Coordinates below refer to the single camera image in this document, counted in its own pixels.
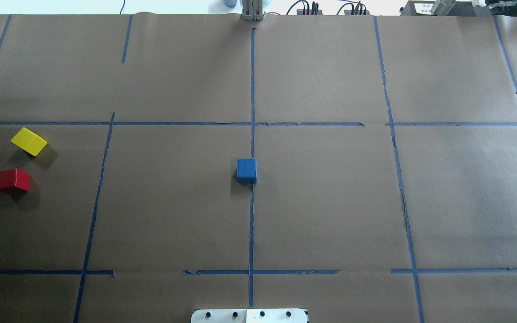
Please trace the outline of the blue wooden block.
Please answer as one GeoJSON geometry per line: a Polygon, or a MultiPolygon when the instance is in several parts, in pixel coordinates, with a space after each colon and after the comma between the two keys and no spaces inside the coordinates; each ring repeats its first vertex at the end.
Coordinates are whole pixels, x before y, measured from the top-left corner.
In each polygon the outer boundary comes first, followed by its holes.
{"type": "Polygon", "coordinates": [[[236,180],[241,184],[257,183],[257,160],[238,159],[236,180]]]}

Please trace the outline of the red wooden block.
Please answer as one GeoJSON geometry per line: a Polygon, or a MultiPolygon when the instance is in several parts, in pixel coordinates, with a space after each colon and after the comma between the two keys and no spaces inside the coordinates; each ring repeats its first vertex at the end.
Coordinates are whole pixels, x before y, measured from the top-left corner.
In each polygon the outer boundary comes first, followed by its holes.
{"type": "Polygon", "coordinates": [[[29,192],[31,176],[19,168],[0,171],[0,192],[11,196],[29,192]]]}

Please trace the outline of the black power strip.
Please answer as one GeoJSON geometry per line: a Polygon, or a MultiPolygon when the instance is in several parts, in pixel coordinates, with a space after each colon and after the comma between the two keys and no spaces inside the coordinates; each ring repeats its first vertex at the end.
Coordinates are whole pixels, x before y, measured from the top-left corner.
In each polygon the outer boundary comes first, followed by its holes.
{"type": "Polygon", "coordinates": [[[345,9],[343,12],[345,16],[367,16],[369,10],[361,1],[347,1],[345,5],[350,5],[350,9],[345,9]]]}
{"type": "Polygon", "coordinates": [[[300,0],[294,5],[301,4],[302,8],[296,9],[296,14],[299,16],[322,16],[324,13],[320,9],[320,3],[316,1],[300,0]]]}

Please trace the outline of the yellow wooden block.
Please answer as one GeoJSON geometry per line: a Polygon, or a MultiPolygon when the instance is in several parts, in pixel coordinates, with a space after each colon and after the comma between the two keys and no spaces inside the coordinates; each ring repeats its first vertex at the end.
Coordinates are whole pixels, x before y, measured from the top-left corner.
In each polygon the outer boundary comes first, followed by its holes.
{"type": "Polygon", "coordinates": [[[10,142],[31,156],[38,156],[48,144],[45,139],[26,127],[22,127],[10,142]]]}

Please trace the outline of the aluminium frame post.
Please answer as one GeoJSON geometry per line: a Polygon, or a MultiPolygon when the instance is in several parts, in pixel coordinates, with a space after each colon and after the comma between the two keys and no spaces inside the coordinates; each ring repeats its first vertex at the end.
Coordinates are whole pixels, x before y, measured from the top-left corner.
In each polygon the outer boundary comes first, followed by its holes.
{"type": "Polygon", "coordinates": [[[263,0],[239,0],[242,6],[242,21],[262,21],[264,18],[263,0]]]}

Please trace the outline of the white pedestal column base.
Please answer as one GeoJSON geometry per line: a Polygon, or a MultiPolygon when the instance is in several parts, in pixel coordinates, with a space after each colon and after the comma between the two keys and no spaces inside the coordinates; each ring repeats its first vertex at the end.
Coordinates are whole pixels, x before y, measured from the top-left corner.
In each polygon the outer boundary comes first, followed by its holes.
{"type": "Polygon", "coordinates": [[[199,309],[191,323],[308,323],[307,310],[300,308],[199,309]]]}

